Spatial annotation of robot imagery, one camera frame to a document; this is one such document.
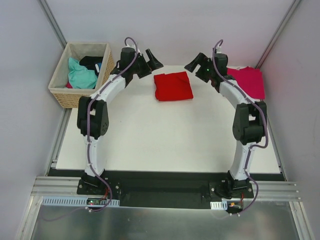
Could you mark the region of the red t shirt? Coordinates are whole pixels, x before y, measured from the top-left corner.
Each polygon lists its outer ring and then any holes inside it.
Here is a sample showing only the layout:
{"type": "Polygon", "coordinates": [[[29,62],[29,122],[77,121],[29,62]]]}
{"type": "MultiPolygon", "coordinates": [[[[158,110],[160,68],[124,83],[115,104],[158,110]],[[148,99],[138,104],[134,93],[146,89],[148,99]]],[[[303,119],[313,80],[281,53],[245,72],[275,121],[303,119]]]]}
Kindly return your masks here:
{"type": "Polygon", "coordinates": [[[185,101],[194,98],[186,71],[157,74],[153,79],[155,98],[159,102],[185,101]]]}

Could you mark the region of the magenta t shirt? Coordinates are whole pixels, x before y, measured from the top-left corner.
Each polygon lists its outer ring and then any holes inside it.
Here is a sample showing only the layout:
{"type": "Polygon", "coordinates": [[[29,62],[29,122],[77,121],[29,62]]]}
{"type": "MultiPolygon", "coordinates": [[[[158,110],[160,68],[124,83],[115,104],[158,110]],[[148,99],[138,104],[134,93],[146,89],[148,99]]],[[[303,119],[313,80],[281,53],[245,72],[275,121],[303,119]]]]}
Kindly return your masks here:
{"type": "Polygon", "coordinates": [[[265,99],[265,88],[262,72],[247,66],[240,69],[227,68],[227,74],[235,78],[239,87],[251,98],[265,99]]]}

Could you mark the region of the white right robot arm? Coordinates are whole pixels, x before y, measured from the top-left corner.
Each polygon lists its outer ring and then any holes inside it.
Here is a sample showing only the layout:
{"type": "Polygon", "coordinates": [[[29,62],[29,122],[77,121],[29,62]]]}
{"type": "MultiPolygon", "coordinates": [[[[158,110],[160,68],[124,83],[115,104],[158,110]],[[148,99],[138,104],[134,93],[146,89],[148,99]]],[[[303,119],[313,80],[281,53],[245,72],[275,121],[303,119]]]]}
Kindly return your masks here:
{"type": "Polygon", "coordinates": [[[205,83],[211,83],[235,109],[232,133],[236,140],[234,160],[224,182],[214,192],[225,199],[237,197],[250,187],[250,166],[254,150],[262,139],[268,139],[267,105],[251,98],[227,73],[228,56],[215,52],[208,57],[200,52],[184,68],[205,83]]]}

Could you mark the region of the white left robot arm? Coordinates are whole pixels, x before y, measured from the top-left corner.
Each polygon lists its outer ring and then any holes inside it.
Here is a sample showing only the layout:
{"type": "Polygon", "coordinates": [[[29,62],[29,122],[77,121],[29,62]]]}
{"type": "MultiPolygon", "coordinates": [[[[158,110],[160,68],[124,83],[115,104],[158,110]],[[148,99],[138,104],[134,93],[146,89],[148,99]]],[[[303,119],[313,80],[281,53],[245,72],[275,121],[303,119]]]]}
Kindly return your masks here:
{"type": "Polygon", "coordinates": [[[141,79],[164,66],[150,49],[145,52],[148,61],[134,46],[122,48],[120,60],[110,72],[108,80],[95,93],[79,99],[76,124],[86,145],[86,167],[81,181],[96,195],[102,194],[106,188],[102,180],[105,167],[99,148],[109,128],[108,105],[129,85],[134,75],[141,79]]]}

